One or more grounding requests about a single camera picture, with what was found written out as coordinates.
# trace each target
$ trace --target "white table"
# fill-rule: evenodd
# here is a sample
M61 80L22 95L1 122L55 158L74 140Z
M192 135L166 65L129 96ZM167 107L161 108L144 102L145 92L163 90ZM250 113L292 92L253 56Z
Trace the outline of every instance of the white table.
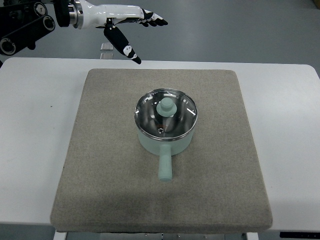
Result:
M271 230L320 231L320 79L308 65L260 63L8 59L0 69L0 223L50 224L83 85L94 68L235 71Z

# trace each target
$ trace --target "pot handle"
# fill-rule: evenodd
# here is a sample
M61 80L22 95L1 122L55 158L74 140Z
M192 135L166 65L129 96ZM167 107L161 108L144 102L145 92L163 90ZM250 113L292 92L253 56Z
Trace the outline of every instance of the pot handle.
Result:
M171 146L161 144L159 155L158 178L161 182L170 182L172 180Z

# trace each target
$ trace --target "white robotic hand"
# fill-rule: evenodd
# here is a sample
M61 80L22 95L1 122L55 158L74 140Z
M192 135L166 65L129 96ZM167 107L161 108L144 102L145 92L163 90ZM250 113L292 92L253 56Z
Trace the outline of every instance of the white robotic hand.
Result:
M130 46L127 38L115 25L122 23L139 23L164 26L168 23L154 12L132 5L103 4L93 5L86 0L77 0L69 5L70 23L75 28L85 29L90 26L104 28L105 37L123 55L140 64L141 60Z

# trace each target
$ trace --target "robotic finger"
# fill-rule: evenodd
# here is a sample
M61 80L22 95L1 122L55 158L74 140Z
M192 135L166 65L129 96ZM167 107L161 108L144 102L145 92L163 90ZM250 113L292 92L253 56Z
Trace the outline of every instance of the robotic finger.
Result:
M104 28L104 36L110 41L110 43L121 53L122 55L127 56L137 64L141 64L141 59L137 56L133 48L130 46L127 38L124 34L112 24L112 19L108 18L107 23Z

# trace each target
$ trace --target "mint green pot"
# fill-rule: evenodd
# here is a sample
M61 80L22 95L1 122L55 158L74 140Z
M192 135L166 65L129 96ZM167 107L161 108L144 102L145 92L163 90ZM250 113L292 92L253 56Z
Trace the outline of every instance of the mint green pot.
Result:
M195 132L198 110L194 101L172 88L156 89L138 101L134 119L141 145L159 156L159 180L170 182L172 156L188 147Z

